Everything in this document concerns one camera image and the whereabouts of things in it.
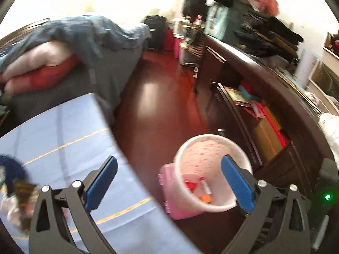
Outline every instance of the metal screw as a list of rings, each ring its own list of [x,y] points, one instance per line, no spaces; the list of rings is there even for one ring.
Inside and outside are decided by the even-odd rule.
[[[48,185],[44,185],[44,186],[41,188],[41,191],[42,191],[42,192],[47,192],[49,189],[50,189],[50,187],[49,187]]]
[[[266,181],[263,181],[262,179],[258,180],[258,185],[260,187],[265,187],[267,185],[267,182]]]
[[[73,186],[74,188],[80,187],[80,186],[81,186],[81,181],[74,181],[74,182],[72,183],[72,186]]]
[[[291,184],[291,185],[289,186],[289,188],[290,188],[292,191],[297,191],[297,190],[298,190],[298,187],[297,187],[296,185],[294,185],[294,184]]]

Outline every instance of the wooden floor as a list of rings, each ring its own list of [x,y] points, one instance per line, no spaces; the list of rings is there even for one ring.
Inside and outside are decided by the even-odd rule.
[[[173,53],[145,52],[116,110],[113,134],[148,191],[162,204],[157,174],[189,138],[208,133],[192,91],[192,72]],[[244,216],[237,208],[175,221],[204,253],[219,254]]]

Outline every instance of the orange object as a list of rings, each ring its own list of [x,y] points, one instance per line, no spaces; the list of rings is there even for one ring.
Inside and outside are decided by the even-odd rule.
[[[202,195],[201,197],[199,197],[199,199],[201,199],[204,203],[210,203],[212,201],[212,197],[211,195]]]

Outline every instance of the pillow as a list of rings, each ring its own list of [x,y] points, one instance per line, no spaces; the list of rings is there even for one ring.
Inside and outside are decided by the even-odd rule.
[[[51,88],[80,63],[76,55],[71,55],[57,66],[43,66],[11,78],[5,85],[5,93],[13,95]]]
[[[73,54],[67,44],[57,40],[43,43],[25,52],[2,73],[2,79],[27,73],[42,66],[57,66]]]

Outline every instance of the black suitcase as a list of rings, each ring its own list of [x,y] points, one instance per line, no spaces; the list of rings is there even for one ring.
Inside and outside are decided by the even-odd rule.
[[[144,23],[150,27],[151,38],[147,39],[148,49],[163,50],[167,19],[159,15],[146,16]]]

